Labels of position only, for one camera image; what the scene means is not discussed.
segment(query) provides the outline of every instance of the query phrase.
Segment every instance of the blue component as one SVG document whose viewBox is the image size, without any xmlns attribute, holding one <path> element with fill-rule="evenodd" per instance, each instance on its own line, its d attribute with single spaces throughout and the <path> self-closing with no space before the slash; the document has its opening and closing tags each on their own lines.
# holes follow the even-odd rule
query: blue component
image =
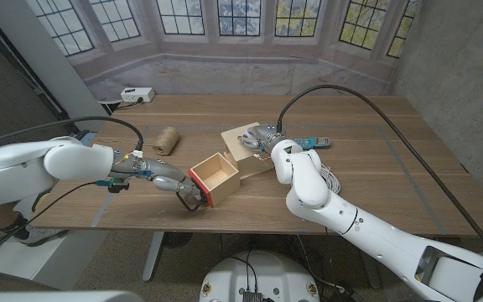
<svg viewBox="0 0 483 302">
<path fill-rule="evenodd" d="M 150 177 L 152 176 L 152 171 L 139 171 L 139 175 Z"/>
<path fill-rule="evenodd" d="M 313 138 L 291 138 L 296 144 L 301 146 L 303 150 L 310 150 L 318 147 L 328 147 L 331 145 L 331 139 L 328 137 Z"/>
<path fill-rule="evenodd" d="M 97 186 L 109 186 L 110 183 L 111 181 L 109 180 L 97 180 L 95 184 Z"/>
</svg>

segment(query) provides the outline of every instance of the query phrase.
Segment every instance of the black cable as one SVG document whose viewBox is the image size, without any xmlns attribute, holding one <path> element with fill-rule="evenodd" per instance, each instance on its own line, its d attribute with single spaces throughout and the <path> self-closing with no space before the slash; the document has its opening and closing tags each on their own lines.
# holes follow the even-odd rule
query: black cable
<svg viewBox="0 0 483 302">
<path fill-rule="evenodd" d="M 19 130 L 17 132 L 2 135 L 2 136 L 0 136 L 0 141 L 4 140 L 5 138 L 11 138 L 11 137 L 21 135 L 21 134 L 24 134 L 24 133 L 30 133 L 30 132 L 33 132 L 33 131 L 39 131 L 39 130 L 53 128 L 53 127 L 56 127 L 56 126 L 65 125 L 65 124 L 69 124 L 69 123 L 73 123 L 73 122 L 83 122 L 83 121 L 108 121 L 108 122 L 116 122 L 116 123 L 119 123 L 121 125 L 124 125 L 124 126 L 130 128 L 130 129 L 132 129 L 137 134 L 137 136 L 139 137 L 139 141 L 138 141 L 138 144 L 135 146 L 135 149 L 137 151 L 141 151 L 141 149 L 143 148 L 143 135 L 141 134 L 139 129 L 135 128 L 135 126 L 133 126 L 129 122 L 124 122 L 123 120 L 120 120 L 120 119 L 114 118 L 114 117 L 77 117 L 77 118 L 71 118 L 71 119 L 64 120 L 64 121 L 50 122 L 50 123 L 47 123 L 47 124 L 44 124 L 44 125 L 35 126 L 35 127 Z"/>
<path fill-rule="evenodd" d="M 14 236 L 16 233 L 20 232 L 21 230 L 23 230 L 28 224 L 30 224 L 31 222 L 35 221 L 37 218 L 39 218 L 40 215 L 44 214 L 44 212 L 46 212 L 50 207 L 52 207 L 57 201 L 63 199 L 64 197 L 66 197 L 68 194 L 74 192 L 75 190 L 78 190 L 79 188 L 82 188 L 86 185 L 94 185 L 96 182 L 95 181 L 92 181 L 92 182 L 88 182 L 88 183 L 84 183 L 84 184 L 81 184 L 81 185 L 78 185 L 76 186 L 74 189 L 72 190 L 69 190 L 68 192 L 64 193 L 63 195 L 59 196 L 56 200 L 54 200 L 54 202 L 50 203 L 49 206 L 46 206 L 45 209 L 43 209 L 41 212 L 39 212 L 39 214 L 37 214 L 35 217 L 33 217 L 31 220 L 27 221 L 26 224 L 24 224 L 23 226 L 17 228 L 16 230 L 14 230 L 14 232 L 11 232 L 10 234 L 8 235 L 5 235 L 4 237 L 1 237 L 0 238 L 0 246 L 6 242 L 10 237 Z"/>
<path fill-rule="evenodd" d="M 292 101 L 290 101 L 286 107 L 284 107 L 283 111 L 278 117 L 277 120 L 277 133 L 282 132 L 283 130 L 283 116 L 284 113 L 292 106 L 301 96 L 306 95 L 307 93 L 311 91 L 315 91 L 318 89 L 323 89 L 323 88 L 331 88 L 331 89 L 336 89 L 339 91 L 346 91 L 349 92 L 350 94 L 359 97 L 364 101 L 368 106 L 370 106 L 372 109 L 374 109 L 377 114 L 379 114 L 380 117 L 383 118 L 383 120 L 391 127 L 391 129 L 394 131 L 394 133 L 400 138 L 403 144 L 406 145 L 406 147 L 409 149 L 409 151 L 413 154 L 413 156 L 418 160 L 418 162 L 428 171 L 430 176 L 435 180 L 439 188 L 443 190 L 443 192 L 450 198 L 450 201 L 454 204 L 454 206 L 460 211 L 461 215 L 469 222 L 469 225 L 475 230 L 476 234 L 483 240 L 483 230 L 478 226 L 476 221 L 473 219 L 473 217 L 470 216 L 469 212 L 461 205 L 461 203 L 456 199 L 456 197 L 450 192 L 449 188 L 443 183 L 443 181 L 435 174 L 435 172 L 430 168 L 430 166 L 424 161 L 424 159 L 420 156 L 420 154 L 415 150 L 415 148 L 408 142 L 408 140 L 403 136 L 403 134 L 398 130 L 398 128 L 394 125 L 393 122 L 383 113 L 373 102 L 368 100 L 365 96 L 363 96 L 361 93 L 354 91 L 350 88 L 346 88 L 343 86 L 337 86 L 337 85 L 318 85 L 311 87 L 301 93 L 299 93 Z"/>
<path fill-rule="evenodd" d="M 255 276 L 255 293 L 256 293 L 257 292 L 257 273 L 255 273 L 255 269 L 252 268 L 252 265 L 249 262 L 242 260 L 238 257 L 230 256 L 229 258 L 232 258 L 232 259 L 235 259 L 235 260 L 238 260 L 238 261 L 242 261 L 243 263 L 248 265 L 249 268 L 251 268 L 252 274 Z M 249 273 L 248 273 L 248 271 L 247 271 L 247 291 L 249 291 Z"/>
<path fill-rule="evenodd" d="M 143 98 L 142 97 L 139 97 L 138 100 L 136 102 L 133 102 L 129 105 L 126 105 L 126 106 L 122 106 L 122 107 L 117 107 L 115 108 L 115 110 L 113 111 L 117 111 L 117 110 L 125 110 L 125 109 L 128 109 L 129 107 L 133 107 L 133 106 L 136 106 L 138 104 L 141 104 L 143 102 Z"/>
</svg>

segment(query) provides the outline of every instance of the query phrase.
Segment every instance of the twine spool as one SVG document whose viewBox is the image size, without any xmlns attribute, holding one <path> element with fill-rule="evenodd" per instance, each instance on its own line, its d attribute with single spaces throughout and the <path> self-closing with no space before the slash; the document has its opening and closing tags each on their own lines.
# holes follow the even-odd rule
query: twine spool
<svg viewBox="0 0 483 302">
<path fill-rule="evenodd" d="M 180 134 L 173 127 L 166 127 L 152 144 L 154 152 L 158 155 L 169 155 L 174 145 L 180 140 Z"/>
</svg>

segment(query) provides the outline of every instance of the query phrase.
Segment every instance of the gray wall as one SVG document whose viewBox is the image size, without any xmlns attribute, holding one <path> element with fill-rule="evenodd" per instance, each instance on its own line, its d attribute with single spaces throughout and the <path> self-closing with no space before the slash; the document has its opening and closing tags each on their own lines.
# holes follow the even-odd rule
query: gray wall
<svg viewBox="0 0 483 302">
<path fill-rule="evenodd" d="M 483 1 L 423 1 L 392 77 L 483 186 Z"/>
</svg>

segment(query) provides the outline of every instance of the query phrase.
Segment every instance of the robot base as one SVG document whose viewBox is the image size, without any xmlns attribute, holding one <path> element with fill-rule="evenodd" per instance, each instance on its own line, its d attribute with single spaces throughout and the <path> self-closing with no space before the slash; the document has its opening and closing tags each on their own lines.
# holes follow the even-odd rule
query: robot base
<svg viewBox="0 0 483 302">
<path fill-rule="evenodd" d="M 247 259 L 247 251 L 233 255 L 241 260 Z M 272 301 L 317 302 L 319 294 L 315 281 L 305 268 L 282 254 L 256 250 L 251 251 L 248 261 L 257 274 L 258 299 Z M 249 271 L 249 289 L 254 293 L 255 278 Z M 200 290 L 200 302 L 243 301 L 247 291 L 246 264 L 234 258 L 226 258 L 217 264 L 205 277 Z"/>
</svg>

